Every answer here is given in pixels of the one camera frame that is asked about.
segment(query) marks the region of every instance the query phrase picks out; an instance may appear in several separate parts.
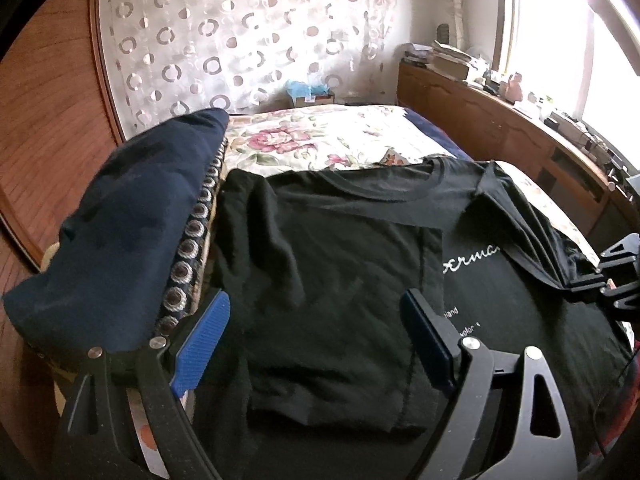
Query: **sheer curtain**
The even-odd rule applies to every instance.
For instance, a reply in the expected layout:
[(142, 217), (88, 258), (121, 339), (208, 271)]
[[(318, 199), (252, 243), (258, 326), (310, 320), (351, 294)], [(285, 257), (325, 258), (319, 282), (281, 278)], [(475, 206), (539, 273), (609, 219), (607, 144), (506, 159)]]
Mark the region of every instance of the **sheer curtain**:
[(396, 0), (101, 0), (110, 85), (127, 137), (217, 106), (255, 112), (289, 79), (338, 96), (379, 88)]

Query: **wooden cabinet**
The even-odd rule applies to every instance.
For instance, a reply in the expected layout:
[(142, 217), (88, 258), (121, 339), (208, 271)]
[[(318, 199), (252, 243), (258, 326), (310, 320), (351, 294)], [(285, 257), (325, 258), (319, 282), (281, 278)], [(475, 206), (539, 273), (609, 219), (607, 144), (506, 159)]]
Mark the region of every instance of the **wooden cabinet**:
[[(398, 102), (441, 127), (475, 160), (504, 160), (518, 167), (585, 235), (612, 195), (606, 176), (568, 140), (486, 92), (401, 63)], [(635, 211), (622, 213), (637, 217)]]

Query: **navy blue blanket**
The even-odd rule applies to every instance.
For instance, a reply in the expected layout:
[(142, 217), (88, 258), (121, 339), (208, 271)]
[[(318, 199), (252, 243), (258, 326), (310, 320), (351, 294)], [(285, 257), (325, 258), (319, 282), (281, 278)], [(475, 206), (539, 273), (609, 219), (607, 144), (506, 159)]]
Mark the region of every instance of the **navy blue blanket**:
[(171, 119), (116, 149), (60, 229), (49, 269), (4, 296), (25, 340), (65, 367), (92, 346), (139, 348), (152, 335), (162, 292), (228, 115)]
[(405, 108), (405, 110), (406, 118), (409, 119), (416, 128), (418, 128), (430, 139), (435, 140), (451, 155), (455, 156), (456, 158), (461, 158), (462, 160), (472, 160), (470, 156), (463, 152), (460, 147), (455, 142), (453, 142), (453, 140), (449, 139), (449, 136), (444, 131), (439, 129), (439, 127), (437, 127), (431, 121), (428, 121), (410, 108)]

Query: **screw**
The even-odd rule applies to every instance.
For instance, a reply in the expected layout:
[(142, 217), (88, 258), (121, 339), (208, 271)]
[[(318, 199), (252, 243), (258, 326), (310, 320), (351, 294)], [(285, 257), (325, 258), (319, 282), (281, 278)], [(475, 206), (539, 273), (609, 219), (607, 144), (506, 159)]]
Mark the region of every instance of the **screw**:
[(469, 348), (469, 350), (478, 350), (480, 348), (480, 342), (475, 337), (465, 337), (462, 340), (462, 346)]
[(102, 348), (94, 346), (87, 352), (87, 355), (89, 356), (89, 359), (97, 359), (102, 355)]
[(161, 335), (156, 336), (152, 338), (151, 341), (149, 341), (149, 346), (151, 346), (151, 348), (153, 348), (154, 350), (164, 348), (166, 346), (166, 339)]
[(539, 361), (540, 359), (542, 359), (542, 350), (537, 346), (527, 346), (525, 348), (525, 353), (530, 359), (533, 359), (534, 361)]

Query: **cable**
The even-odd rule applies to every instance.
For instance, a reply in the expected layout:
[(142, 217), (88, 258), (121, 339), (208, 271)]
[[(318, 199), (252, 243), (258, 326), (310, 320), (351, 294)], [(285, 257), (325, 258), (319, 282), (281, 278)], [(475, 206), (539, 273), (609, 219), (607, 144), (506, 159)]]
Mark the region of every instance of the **cable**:
[[(624, 375), (626, 373), (627, 369), (629, 368), (629, 365), (633, 361), (636, 360), (636, 357), (638, 356), (638, 352), (639, 351), (640, 351), (640, 346), (634, 350), (634, 352), (631, 354), (631, 359), (629, 359), (629, 361), (627, 362), (625, 367), (622, 368), (622, 371), (620, 372), (620, 374), (618, 375), (618, 378), (616, 379), (616, 384), (618, 383), (618, 381), (620, 380), (622, 375)], [(593, 410), (593, 413), (591, 415), (591, 424), (593, 425), (593, 433), (594, 433), (594, 435), (596, 437), (596, 444), (598, 444), (598, 448), (600, 449), (600, 453), (602, 454), (603, 458), (607, 456), (607, 451), (604, 449), (604, 446), (600, 441), (600, 437), (598, 436), (598, 427), (597, 427), (597, 424), (596, 424), (596, 414), (598, 413), (598, 410), (600, 409), (600, 405), (602, 404), (602, 401), (610, 394), (612, 389), (613, 389), (613, 386), (609, 390), (607, 390), (602, 397), (600, 397), (600, 400), (596, 404), (596, 408), (595, 408), (595, 410)]]

